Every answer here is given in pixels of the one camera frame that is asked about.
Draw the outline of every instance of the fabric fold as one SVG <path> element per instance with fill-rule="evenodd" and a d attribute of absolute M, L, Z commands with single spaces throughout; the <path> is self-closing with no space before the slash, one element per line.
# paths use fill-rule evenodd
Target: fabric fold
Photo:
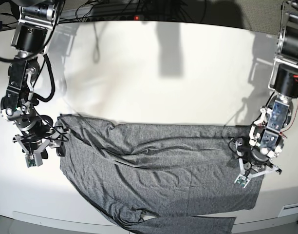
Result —
<path fill-rule="evenodd" d="M 247 137 L 249 126 L 114 125 L 78 116 L 61 116 L 57 124 L 70 129 L 62 172 L 126 230 L 181 234 L 187 225 L 186 231 L 196 230 L 191 234 L 228 234 L 234 218 L 193 216 L 255 206 L 262 178 L 245 189 L 234 185 L 239 166 L 228 147 L 232 137 Z M 144 222 L 144 215 L 157 218 Z"/>

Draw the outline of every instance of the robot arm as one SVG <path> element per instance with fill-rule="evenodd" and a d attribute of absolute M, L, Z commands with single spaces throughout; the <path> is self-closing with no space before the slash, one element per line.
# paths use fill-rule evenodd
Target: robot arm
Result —
<path fill-rule="evenodd" d="M 39 101 L 48 102 L 54 95 L 55 83 L 47 48 L 58 23 L 64 0 L 13 0 L 20 6 L 20 19 L 12 46 L 19 52 L 9 62 L 9 84 L 1 101 L 1 112 L 7 121 L 13 122 L 21 131 L 13 141 L 18 142 L 26 154 L 27 166 L 40 166 L 47 158 L 46 147 L 58 148 L 67 139 L 66 129 L 53 127 L 53 120 L 40 116 L 34 106 Z M 298 0 L 288 1 L 298 9 Z M 48 98 L 34 93 L 33 86 L 40 67 L 37 55 L 44 55 L 49 68 L 52 92 Z M 240 174 L 235 183 L 246 187 L 255 177 L 281 169 L 271 161 L 282 152 L 284 135 L 293 113 L 293 99 L 298 98 L 298 16 L 282 10 L 281 31 L 275 55 L 269 88 L 273 95 L 261 107 L 261 114 L 253 122 L 248 139 L 234 141 L 239 157 Z"/>
<path fill-rule="evenodd" d="M 298 2 L 289 2 L 298 9 Z M 235 140 L 240 174 L 235 183 L 244 188 L 255 177 L 281 169 L 271 161 L 282 152 L 285 136 L 293 114 L 292 100 L 298 98 L 298 16 L 285 12 L 283 4 L 281 29 L 269 89 L 273 95 L 260 109 L 252 123 L 249 139 Z"/>
<path fill-rule="evenodd" d="M 10 59 L 9 83 L 1 100 L 1 113 L 21 131 L 13 141 L 18 142 L 26 154 L 27 166 L 40 166 L 46 159 L 45 148 L 59 148 L 66 139 L 65 130 L 53 127 L 49 116 L 40 116 L 35 110 L 40 101 L 48 102 L 55 93 L 51 64 L 46 55 L 53 31 L 58 23 L 64 0 L 15 0 L 20 5 L 20 19 L 12 40 L 18 50 Z M 52 91 L 48 98 L 34 93 L 34 84 L 39 76 L 38 54 L 42 54 L 49 69 Z"/>

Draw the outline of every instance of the metal bracket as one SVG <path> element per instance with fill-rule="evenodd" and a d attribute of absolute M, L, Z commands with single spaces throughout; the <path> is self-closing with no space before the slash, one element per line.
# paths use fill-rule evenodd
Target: metal bracket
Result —
<path fill-rule="evenodd" d="M 244 164 L 243 164 L 243 160 L 242 158 L 239 158 L 239 166 L 240 166 L 240 174 L 238 175 L 238 177 L 236 178 L 234 183 L 240 184 L 243 188 L 245 188 L 248 183 L 251 181 L 251 179 L 259 177 L 259 176 L 263 176 L 275 171 L 281 171 L 281 169 L 277 166 L 277 165 L 273 165 L 272 168 L 265 166 L 264 171 L 261 172 L 256 172 L 256 173 L 250 173 L 248 175 L 247 174 L 247 170 L 244 168 Z"/>

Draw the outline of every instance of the black cylindrical motor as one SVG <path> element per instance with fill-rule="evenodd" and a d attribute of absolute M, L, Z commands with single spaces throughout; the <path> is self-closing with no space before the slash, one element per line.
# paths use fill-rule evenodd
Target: black cylindrical motor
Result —
<path fill-rule="evenodd" d="M 298 60 L 298 29 L 287 27 L 282 46 L 282 54 Z"/>
<path fill-rule="evenodd" d="M 23 25 L 18 36 L 16 48 L 33 53 L 42 48 L 46 34 L 46 29 Z"/>
<path fill-rule="evenodd" d="M 287 97 L 298 98 L 298 79 L 294 75 L 298 75 L 298 69 L 280 64 L 274 89 Z"/>

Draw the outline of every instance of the floor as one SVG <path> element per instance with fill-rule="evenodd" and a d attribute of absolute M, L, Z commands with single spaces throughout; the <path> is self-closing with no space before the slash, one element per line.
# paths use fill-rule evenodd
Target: floor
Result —
<path fill-rule="evenodd" d="M 298 224 L 289 223 L 282 226 L 277 226 L 273 228 L 267 228 L 252 232 L 239 233 L 239 234 L 298 234 Z"/>
<path fill-rule="evenodd" d="M 66 0 L 64 10 L 76 9 L 87 0 Z M 279 30 L 282 0 L 183 0 L 184 8 L 195 22 L 244 28 L 276 35 Z M 0 13 L 10 13 L 9 3 L 0 5 Z M 3 23 L 11 23 L 12 17 L 0 16 Z"/>

